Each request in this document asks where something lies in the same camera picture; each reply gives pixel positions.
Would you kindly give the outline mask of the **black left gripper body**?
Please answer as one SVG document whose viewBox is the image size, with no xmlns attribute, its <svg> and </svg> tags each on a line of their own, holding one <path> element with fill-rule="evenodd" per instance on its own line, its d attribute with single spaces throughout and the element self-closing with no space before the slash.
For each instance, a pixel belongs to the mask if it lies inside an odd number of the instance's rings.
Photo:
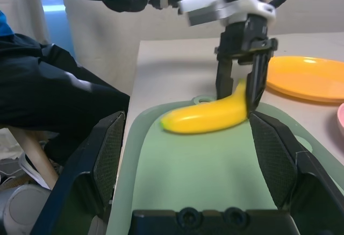
<svg viewBox="0 0 344 235">
<path fill-rule="evenodd" d="M 278 41 L 267 35 L 267 19 L 249 14 L 243 22 L 231 23 L 220 35 L 217 47 L 217 60 L 238 59 L 244 64 L 250 63 L 256 55 L 265 54 L 268 58 L 277 51 Z"/>
</svg>

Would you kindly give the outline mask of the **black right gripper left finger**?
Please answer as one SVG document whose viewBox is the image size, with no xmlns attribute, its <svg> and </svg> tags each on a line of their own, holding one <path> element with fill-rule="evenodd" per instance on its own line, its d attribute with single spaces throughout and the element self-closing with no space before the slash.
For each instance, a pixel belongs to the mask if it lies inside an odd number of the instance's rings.
<svg viewBox="0 0 344 235">
<path fill-rule="evenodd" d="M 125 115 L 101 119 L 64 166 L 31 234 L 88 234 L 113 194 Z"/>
</svg>

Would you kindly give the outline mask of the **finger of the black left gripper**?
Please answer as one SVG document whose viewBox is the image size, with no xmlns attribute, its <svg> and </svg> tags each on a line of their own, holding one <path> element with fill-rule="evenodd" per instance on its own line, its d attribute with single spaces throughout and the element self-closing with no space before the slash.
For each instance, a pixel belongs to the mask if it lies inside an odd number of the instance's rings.
<svg viewBox="0 0 344 235">
<path fill-rule="evenodd" d="M 246 106 L 247 111 L 255 111 L 267 84 L 268 63 L 270 53 L 255 54 L 253 56 L 252 71 L 247 75 Z"/>
<path fill-rule="evenodd" d="M 218 60 L 216 76 L 217 99 L 223 99 L 232 94 L 233 79 L 231 77 L 233 61 L 231 58 Z"/>
</svg>

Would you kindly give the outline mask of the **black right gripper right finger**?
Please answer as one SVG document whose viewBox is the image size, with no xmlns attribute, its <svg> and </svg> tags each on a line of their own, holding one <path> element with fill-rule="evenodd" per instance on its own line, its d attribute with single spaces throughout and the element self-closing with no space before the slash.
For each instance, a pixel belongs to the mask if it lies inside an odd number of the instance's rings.
<svg viewBox="0 0 344 235">
<path fill-rule="evenodd" d="M 343 234 L 343 194 L 317 158 L 278 119 L 249 115 L 257 159 L 274 204 L 300 234 Z"/>
</svg>

